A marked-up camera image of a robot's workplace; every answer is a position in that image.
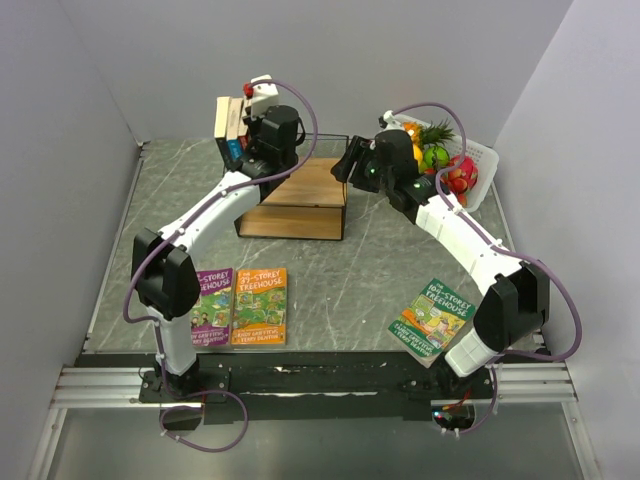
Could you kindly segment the blue comic cover book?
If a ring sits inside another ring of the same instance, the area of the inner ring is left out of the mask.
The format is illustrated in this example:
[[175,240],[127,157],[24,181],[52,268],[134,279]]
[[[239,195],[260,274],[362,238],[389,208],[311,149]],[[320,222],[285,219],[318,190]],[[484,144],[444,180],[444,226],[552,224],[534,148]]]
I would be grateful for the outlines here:
[[243,147],[240,140],[243,106],[243,98],[234,97],[230,100],[226,124],[226,142],[233,160],[237,160],[243,153]]

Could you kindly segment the dark grey cover book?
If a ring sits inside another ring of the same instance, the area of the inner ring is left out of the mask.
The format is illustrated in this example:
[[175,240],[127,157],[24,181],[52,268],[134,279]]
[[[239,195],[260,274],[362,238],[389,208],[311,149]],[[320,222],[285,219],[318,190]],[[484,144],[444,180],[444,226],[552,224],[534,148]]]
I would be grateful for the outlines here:
[[234,97],[220,96],[216,101],[216,112],[213,128],[213,136],[218,146],[220,155],[223,159],[223,165],[227,170],[231,169],[232,164],[235,162],[231,158],[229,147],[226,142],[226,124],[227,115],[229,110],[230,100]]

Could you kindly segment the orange 39-storey treehouse book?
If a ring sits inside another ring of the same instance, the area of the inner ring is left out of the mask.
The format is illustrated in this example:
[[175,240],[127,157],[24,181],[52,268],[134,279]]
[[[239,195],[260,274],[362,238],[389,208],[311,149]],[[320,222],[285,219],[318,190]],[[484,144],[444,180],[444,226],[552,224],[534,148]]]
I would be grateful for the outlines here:
[[242,269],[236,272],[231,345],[286,344],[288,275],[285,268]]

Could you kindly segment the red 13-storey treehouse book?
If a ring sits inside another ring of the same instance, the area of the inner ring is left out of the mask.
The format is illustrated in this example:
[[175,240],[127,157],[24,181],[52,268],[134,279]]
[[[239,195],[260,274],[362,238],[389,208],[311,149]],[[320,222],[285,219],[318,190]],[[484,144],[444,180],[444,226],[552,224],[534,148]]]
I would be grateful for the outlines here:
[[251,103],[252,100],[250,98],[244,98],[240,111],[237,138],[242,150],[247,148],[250,140],[249,122],[251,120]]

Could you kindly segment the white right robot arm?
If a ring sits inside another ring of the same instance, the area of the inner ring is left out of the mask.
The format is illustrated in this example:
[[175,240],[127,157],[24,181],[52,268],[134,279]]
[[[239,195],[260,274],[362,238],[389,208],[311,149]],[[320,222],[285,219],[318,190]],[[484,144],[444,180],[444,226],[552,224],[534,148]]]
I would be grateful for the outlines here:
[[470,331],[441,362],[437,386],[444,396],[461,397],[472,386],[471,374],[546,323],[549,276],[536,265],[497,252],[498,240],[466,214],[444,183],[420,172],[406,131],[354,137],[331,173],[357,189],[383,192],[395,210],[457,260],[482,294]]

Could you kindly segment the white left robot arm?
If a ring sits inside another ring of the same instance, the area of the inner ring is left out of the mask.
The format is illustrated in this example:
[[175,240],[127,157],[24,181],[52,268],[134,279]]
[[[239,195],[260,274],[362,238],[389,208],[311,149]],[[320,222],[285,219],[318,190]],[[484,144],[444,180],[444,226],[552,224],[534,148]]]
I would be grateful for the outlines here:
[[201,294],[195,263],[216,235],[267,199],[298,167],[299,113],[269,107],[250,122],[248,149],[226,168],[220,182],[179,219],[134,239],[128,296],[146,308],[156,338],[156,370],[162,389],[185,402],[198,389],[199,363],[189,313]]

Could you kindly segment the wooden two-tier metal shelf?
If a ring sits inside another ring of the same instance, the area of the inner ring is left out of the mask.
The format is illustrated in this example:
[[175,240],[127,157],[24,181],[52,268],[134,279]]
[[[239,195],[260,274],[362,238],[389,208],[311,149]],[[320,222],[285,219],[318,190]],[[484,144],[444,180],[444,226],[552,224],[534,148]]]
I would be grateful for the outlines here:
[[322,134],[311,157],[260,205],[235,221],[244,238],[340,241],[347,186],[331,174],[344,155],[347,135]]

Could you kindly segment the orange round fruit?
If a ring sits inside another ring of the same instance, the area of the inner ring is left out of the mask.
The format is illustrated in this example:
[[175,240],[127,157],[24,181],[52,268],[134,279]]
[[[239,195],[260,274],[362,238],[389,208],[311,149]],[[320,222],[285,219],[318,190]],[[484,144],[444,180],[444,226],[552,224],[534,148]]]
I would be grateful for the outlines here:
[[412,148],[414,160],[416,164],[420,166],[423,163],[423,152],[417,145],[413,145]]

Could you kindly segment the green apple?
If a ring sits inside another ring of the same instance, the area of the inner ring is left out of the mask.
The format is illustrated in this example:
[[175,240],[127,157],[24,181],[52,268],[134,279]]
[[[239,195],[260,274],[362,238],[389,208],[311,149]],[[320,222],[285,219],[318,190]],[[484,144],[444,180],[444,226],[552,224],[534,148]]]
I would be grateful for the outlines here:
[[441,169],[449,165],[450,156],[444,147],[434,145],[423,152],[423,160],[428,169]]

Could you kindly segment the pink dragon fruit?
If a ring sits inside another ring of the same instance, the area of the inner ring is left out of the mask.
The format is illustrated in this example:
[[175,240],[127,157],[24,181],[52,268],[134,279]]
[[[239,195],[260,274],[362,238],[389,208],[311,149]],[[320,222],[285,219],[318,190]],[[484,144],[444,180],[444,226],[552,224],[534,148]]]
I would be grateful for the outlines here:
[[466,156],[462,163],[444,175],[445,183],[456,194],[466,194],[477,183],[478,169],[474,160]]

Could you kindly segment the white plastic fruit basket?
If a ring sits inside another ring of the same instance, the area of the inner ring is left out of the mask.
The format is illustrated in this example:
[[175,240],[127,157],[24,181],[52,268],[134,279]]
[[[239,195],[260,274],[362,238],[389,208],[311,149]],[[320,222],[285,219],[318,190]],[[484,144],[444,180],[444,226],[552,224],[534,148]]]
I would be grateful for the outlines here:
[[[459,162],[462,140],[453,132],[448,120],[432,125],[387,111],[379,122],[384,130],[402,129],[410,136],[420,173],[435,174],[437,170],[453,167]],[[445,173],[442,181],[467,211],[474,212],[491,186],[498,163],[499,156],[494,150],[467,140],[461,164]]]

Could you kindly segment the green 104-storey treehouse book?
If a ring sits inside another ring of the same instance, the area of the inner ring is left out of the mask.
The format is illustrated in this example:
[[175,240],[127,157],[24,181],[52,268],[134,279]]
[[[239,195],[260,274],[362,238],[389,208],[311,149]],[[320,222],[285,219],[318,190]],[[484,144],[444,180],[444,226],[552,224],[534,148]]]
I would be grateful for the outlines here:
[[388,326],[391,337],[429,368],[470,321],[476,306],[437,278]]

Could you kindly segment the purple 117-storey treehouse book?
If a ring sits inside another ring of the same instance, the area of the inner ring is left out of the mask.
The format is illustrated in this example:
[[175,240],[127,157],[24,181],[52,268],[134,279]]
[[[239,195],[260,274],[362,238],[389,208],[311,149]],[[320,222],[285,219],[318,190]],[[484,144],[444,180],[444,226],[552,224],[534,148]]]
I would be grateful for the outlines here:
[[197,272],[197,277],[200,296],[189,315],[192,344],[196,348],[227,345],[230,339],[234,270],[203,270]]

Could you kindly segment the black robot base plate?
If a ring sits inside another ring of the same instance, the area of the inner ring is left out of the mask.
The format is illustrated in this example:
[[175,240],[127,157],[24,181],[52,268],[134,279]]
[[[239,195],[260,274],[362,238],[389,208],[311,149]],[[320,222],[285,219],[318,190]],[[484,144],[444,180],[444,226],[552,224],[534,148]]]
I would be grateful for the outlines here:
[[459,379],[406,352],[201,354],[185,376],[164,383],[148,371],[143,404],[193,406],[206,425],[258,420],[401,418],[429,421],[438,402],[488,400],[486,368]]

